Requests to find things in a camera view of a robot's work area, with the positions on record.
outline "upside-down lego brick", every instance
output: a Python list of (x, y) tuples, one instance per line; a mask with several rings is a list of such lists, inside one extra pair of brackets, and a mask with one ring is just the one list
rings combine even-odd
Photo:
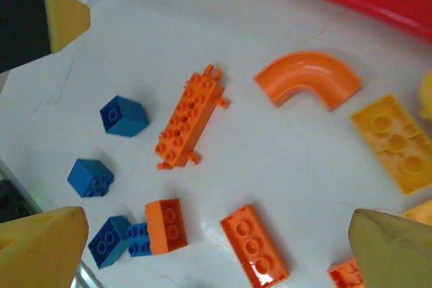
[(188, 245), (178, 199), (146, 204), (147, 231), (151, 254), (163, 254)]
[(150, 237), (147, 233), (147, 223), (130, 225), (128, 227), (130, 256), (150, 256)]
[(407, 210), (404, 213), (404, 217), (432, 226), (432, 199)]
[(136, 101), (115, 96), (101, 109), (105, 131), (110, 134), (134, 137), (149, 125), (144, 107)]
[(288, 278), (288, 267), (252, 205), (220, 223), (252, 287), (272, 287)]
[(102, 197), (114, 175), (99, 160), (77, 159), (67, 180), (81, 197)]
[(128, 220), (123, 216), (109, 217), (88, 244), (99, 269), (111, 266), (129, 246)]
[(155, 152), (163, 159), (158, 169), (184, 167), (188, 160), (198, 164), (201, 157), (194, 152), (211, 114), (217, 105), (228, 108), (230, 102), (221, 97), (225, 88), (219, 83), (221, 70), (212, 74), (209, 65), (202, 75), (194, 73), (187, 82), (168, 125), (159, 136)]
[(404, 194), (432, 185), (432, 143), (392, 94), (351, 120)]
[(328, 273), (337, 288), (366, 288), (355, 259), (331, 266)]

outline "yellow object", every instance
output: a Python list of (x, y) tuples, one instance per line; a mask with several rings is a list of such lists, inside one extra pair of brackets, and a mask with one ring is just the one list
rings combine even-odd
[(404, 217), (419, 223), (432, 225), (432, 199), (406, 211)]
[(365, 287), (432, 287), (431, 226), (358, 209), (348, 237)]
[(0, 224), (0, 287), (70, 288), (87, 236), (81, 207)]
[(351, 120), (404, 194), (432, 185), (431, 141), (392, 94)]
[(423, 80), (420, 88), (420, 102), (423, 106), (421, 115), (432, 121), (432, 70)]
[(60, 51), (90, 27), (90, 9), (76, 0), (45, 0), (51, 52)]

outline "white table surface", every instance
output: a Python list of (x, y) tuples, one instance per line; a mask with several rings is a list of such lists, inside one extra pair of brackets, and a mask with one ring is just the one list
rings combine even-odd
[[(332, 113), (311, 94), (276, 109), (252, 78), (305, 49), (343, 59), (363, 90)], [(139, 223), (147, 202), (180, 198), (188, 247), (154, 257), (126, 252), (103, 270), (85, 249), (106, 287), (247, 287), (219, 226), (245, 203), (256, 206), (292, 271), (279, 287), (333, 287), (326, 271), (352, 257), (355, 208), (400, 214), (432, 196), (403, 196), (349, 120), (393, 92), (421, 121), (417, 92), (431, 50), (324, 0), (101, 0), (77, 41), (11, 71), (0, 95), (0, 158), (43, 210), (83, 206), (89, 240), (107, 217)], [(232, 105), (216, 109), (202, 134), (201, 164), (158, 171), (159, 132), (185, 81), (209, 63), (223, 68)], [(116, 94), (149, 114), (135, 138), (103, 130), (99, 109)], [(66, 181), (77, 158), (100, 159), (115, 173), (105, 197), (80, 198)]]

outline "small blue brick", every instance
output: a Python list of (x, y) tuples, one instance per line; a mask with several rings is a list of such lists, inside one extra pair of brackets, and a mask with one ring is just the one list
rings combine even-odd
[(129, 225), (130, 223), (123, 216), (109, 217), (88, 244), (88, 249), (99, 269), (114, 264), (128, 248)]
[(142, 105), (120, 96), (115, 96), (101, 109), (101, 117), (107, 133), (129, 138), (149, 125), (149, 119)]
[(81, 197), (101, 197), (107, 194), (114, 175), (101, 161), (78, 159), (67, 180)]
[(128, 227), (128, 239), (130, 256), (151, 256), (147, 223), (130, 225)]

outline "orange curved tube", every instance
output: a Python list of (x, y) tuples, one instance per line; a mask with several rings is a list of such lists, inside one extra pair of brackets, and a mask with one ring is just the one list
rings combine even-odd
[(254, 77), (276, 107), (294, 94), (310, 90), (331, 111), (362, 87), (345, 63), (322, 52), (303, 51), (277, 59)]

